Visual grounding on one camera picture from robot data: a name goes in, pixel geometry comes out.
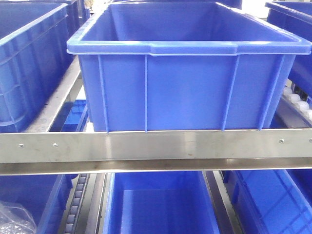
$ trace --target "metal bar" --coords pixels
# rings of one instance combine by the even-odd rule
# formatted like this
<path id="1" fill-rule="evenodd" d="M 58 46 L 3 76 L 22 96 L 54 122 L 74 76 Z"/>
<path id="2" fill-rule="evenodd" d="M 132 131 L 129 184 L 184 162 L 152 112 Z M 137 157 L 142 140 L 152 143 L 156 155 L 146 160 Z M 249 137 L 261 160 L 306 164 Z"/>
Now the metal bar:
<path id="1" fill-rule="evenodd" d="M 78 58 L 75 58 L 66 71 L 61 83 L 49 98 L 39 116 L 27 128 L 28 133 L 48 132 L 63 105 L 74 102 L 82 87 Z"/>
<path id="2" fill-rule="evenodd" d="M 115 160 L 0 164 L 0 175 L 312 168 L 312 158 Z"/>
<path id="3" fill-rule="evenodd" d="M 102 213 L 106 173 L 97 174 L 85 234 L 97 234 Z"/>
<path id="4" fill-rule="evenodd" d="M 242 234 L 235 211 L 219 171 L 203 172 L 214 206 L 215 217 L 222 234 Z"/>
<path id="5" fill-rule="evenodd" d="M 312 129 L 0 134 L 0 163 L 311 157 Z"/>
<path id="6" fill-rule="evenodd" d="M 312 168 L 311 137 L 312 129 L 0 134 L 0 174 Z"/>

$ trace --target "blue plastic crate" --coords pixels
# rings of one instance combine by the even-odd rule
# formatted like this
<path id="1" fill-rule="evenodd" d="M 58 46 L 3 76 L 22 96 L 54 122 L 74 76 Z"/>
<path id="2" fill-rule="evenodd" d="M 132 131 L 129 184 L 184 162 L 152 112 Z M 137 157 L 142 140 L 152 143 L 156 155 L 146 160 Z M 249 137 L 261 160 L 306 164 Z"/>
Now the blue plastic crate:
<path id="1" fill-rule="evenodd" d="M 201 172 L 116 173 L 104 234 L 219 234 Z"/>
<path id="2" fill-rule="evenodd" d="M 63 125 L 62 132 L 82 132 L 87 118 L 86 100 L 76 100 Z"/>
<path id="3" fill-rule="evenodd" d="M 35 220 L 37 234 L 56 234 L 72 186 L 68 175 L 0 176 L 0 201 L 24 206 Z"/>
<path id="4" fill-rule="evenodd" d="M 20 132 L 72 61 L 66 4 L 0 2 L 0 22 L 0 133 Z"/>
<path id="5" fill-rule="evenodd" d="M 295 55 L 311 52 L 214 2 L 113 2 L 67 44 L 96 131 L 268 128 Z"/>
<path id="6" fill-rule="evenodd" d="M 141 0 L 141 1 L 181 1 L 181 2 L 187 2 L 187 1 L 202 1 L 202 0 Z M 235 7 L 238 9 L 242 9 L 242 0 L 218 0 L 217 2 L 222 3 L 224 5 Z"/>
<path id="7" fill-rule="evenodd" d="M 311 183 L 302 186 L 286 170 L 227 171 L 224 180 L 244 233 L 312 234 L 312 208 L 300 190 Z"/>
<path id="8" fill-rule="evenodd" d="M 268 2 L 268 22 L 312 41 L 312 2 Z M 289 79 L 312 96 L 312 56 L 297 56 Z"/>

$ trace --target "crate rim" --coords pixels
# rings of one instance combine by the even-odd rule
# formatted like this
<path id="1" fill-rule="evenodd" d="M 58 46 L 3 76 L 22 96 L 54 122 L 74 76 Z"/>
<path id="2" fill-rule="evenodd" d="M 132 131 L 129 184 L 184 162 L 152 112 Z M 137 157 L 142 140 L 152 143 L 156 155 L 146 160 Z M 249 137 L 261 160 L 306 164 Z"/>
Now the crate rim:
<path id="1" fill-rule="evenodd" d="M 55 7 L 54 9 L 48 11 L 44 15 L 36 18 L 34 21 L 24 25 L 23 27 L 20 27 L 19 29 L 13 31 L 12 33 L 6 35 L 5 37 L 0 39 L 0 46 L 5 45 L 8 41 L 12 40 L 13 38 L 17 37 L 18 35 L 24 33 L 25 31 L 31 29 L 34 25 L 44 21 L 46 18 L 51 17 L 53 14 L 56 12 L 60 11 L 61 9 L 65 8 L 68 4 L 65 3 L 54 3 L 54 2 L 1 2 L 0 5 L 2 4 L 50 4 L 50 5 L 55 5 L 58 4 L 59 6 Z"/>
<path id="2" fill-rule="evenodd" d="M 172 2 L 158 2 L 156 4 L 173 4 Z M 227 8 L 244 18 L 248 18 L 258 24 L 263 25 L 285 38 L 292 41 L 109 41 L 109 40 L 82 40 L 88 31 L 97 23 L 101 15 L 108 10 L 108 5 L 98 14 L 94 14 L 88 21 L 78 29 L 74 35 L 67 41 L 67 52 L 74 55 L 152 55 L 152 56 L 207 56 L 207 55 L 241 55 L 241 54 L 296 54 L 309 55 L 311 53 L 312 43 L 291 32 L 276 27 L 264 20 L 258 19 L 243 11 L 228 7 L 218 2 L 191 2 L 191 4 L 216 4 Z M 109 5 L 119 4 L 155 4 L 155 2 L 113 2 Z M 124 48 L 132 46 L 131 52 Z M 174 52 L 168 52 L 168 48 L 174 48 Z M 183 49 L 186 52 L 175 53 L 176 49 Z"/>

